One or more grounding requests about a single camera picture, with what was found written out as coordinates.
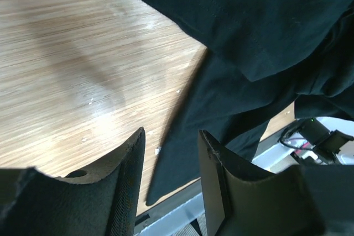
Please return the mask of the black t shirt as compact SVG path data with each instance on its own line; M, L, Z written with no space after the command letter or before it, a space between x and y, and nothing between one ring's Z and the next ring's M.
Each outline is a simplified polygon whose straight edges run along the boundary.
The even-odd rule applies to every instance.
M142 0L207 47L162 141L146 204L199 177L197 133L252 160L269 121L353 119L353 0Z

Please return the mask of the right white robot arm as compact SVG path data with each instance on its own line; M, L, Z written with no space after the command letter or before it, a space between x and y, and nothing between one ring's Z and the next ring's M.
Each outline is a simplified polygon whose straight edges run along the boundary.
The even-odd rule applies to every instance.
M283 130L278 143L293 149L299 164L353 165L353 136L329 130L316 118L292 123Z

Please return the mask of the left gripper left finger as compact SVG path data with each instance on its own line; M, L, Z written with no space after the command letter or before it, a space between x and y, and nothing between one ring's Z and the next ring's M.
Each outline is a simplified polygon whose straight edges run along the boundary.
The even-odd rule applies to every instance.
M65 177L1 170L2 235L133 235L145 131Z

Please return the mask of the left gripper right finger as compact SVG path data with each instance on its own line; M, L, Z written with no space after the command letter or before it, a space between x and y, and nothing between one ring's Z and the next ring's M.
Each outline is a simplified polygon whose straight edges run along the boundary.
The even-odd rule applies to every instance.
M323 235L324 221L300 170L264 170L199 131L208 235Z

